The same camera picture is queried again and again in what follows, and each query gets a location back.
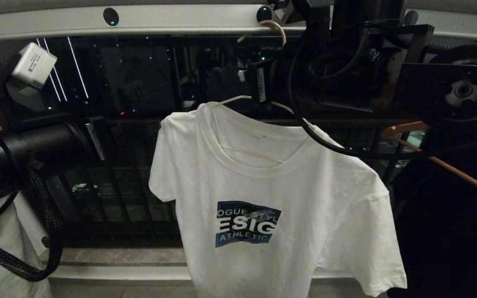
graphic print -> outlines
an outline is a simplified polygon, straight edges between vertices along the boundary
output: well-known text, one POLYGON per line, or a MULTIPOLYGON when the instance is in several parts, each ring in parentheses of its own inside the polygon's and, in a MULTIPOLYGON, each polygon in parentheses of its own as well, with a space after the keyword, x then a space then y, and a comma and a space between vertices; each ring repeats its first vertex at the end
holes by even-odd
POLYGON ((268 243, 281 211, 248 202, 218 202, 215 247, 237 241, 268 243))

black fabric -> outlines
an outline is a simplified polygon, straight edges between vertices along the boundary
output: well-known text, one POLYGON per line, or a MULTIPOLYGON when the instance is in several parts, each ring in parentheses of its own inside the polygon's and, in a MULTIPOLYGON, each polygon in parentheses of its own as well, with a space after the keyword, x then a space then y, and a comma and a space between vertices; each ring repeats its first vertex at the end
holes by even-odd
MULTIPOLYGON (((433 132, 424 149, 477 139, 433 132)), ((477 149, 444 156, 444 161, 477 179, 477 149)), ((390 298, 477 297, 477 188, 430 160, 415 160, 392 182, 407 290, 390 298)))

white cloth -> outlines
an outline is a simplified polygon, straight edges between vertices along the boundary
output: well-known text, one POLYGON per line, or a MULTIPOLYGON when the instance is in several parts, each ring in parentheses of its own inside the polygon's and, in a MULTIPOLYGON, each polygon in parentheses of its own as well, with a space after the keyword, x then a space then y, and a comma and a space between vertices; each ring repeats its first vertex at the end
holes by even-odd
MULTIPOLYGON (((0 206, 6 198, 0 199, 0 206)), ((36 268, 44 268, 17 218, 14 204, 0 216, 0 248, 36 268)), ((49 281, 26 281, 0 265, 0 298, 52 298, 49 281)))
POLYGON ((371 296, 407 287, 388 190, 369 166, 301 127, 213 104, 161 122, 149 180, 162 201, 176 200, 201 298, 304 298, 317 265, 371 296))

white hanger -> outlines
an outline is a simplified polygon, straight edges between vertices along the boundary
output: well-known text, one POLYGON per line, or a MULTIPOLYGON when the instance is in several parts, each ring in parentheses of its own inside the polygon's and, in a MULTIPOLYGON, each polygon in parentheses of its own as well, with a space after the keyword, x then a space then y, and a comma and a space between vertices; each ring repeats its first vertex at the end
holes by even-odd
MULTIPOLYGON (((251 99, 251 96, 236 96, 236 97, 233 97, 233 98, 215 103, 211 106, 211 108, 222 106, 223 104, 230 103, 230 102, 233 102, 233 101, 239 100, 239 99, 251 99)), ((289 107, 287 107, 286 105, 284 105, 282 103, 272 101, 271 104, 273 104, 275 106, 278 106, 278 107, 281 107, 281 108, 289 111, 292 114, 294 113, 294 111, 292 109, 290 109, 289 107)), ((304 119, 304 120, 310 127, 314 128, 314 126, 310 122, 308 122, 306 119, 304 119)), ((241 152, 241 153, 246 153, 246 154, 249 154, 249 155, 257 156, 258 158, 263 158, 263 159, 267 159, 267 160, 271 160, 271 161, 276 161, 278 163, 284 163, 284 160, 278 160, 278 159, 271 158, 270 156, 266 156, 266 155, 263 155, 263 154, 255 153, 255 152, 244 150, 244 149, 239 149, 239 148, 236 148, 236 147, 223 145, 223 144, 220 144, 220 143, 218 143, 218 145, 222 148, 225 148, 225 149, 231 149, 231 150, 238 151, 238 152, 241 152)))

t-shirt sleeve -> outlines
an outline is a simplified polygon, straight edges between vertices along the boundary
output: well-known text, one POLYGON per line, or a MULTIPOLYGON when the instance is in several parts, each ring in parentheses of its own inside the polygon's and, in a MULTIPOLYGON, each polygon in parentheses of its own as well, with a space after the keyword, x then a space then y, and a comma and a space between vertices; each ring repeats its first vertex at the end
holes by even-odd
MULTIPOLYGON (((366 295, 376 297, 392 287, 407 288, 389 195, 351 203, 339 223, 335 231, 338 261, 366 295)), ((327 264, 319 265, 329 269, 327 264)))
POLYGON ((150 191, 163 202, 175 200, 177 193, 175 163, 170 139, 170 132, 165 119, 161 122, 161 128, 157 135, 156 149, 148 181, 150 191))

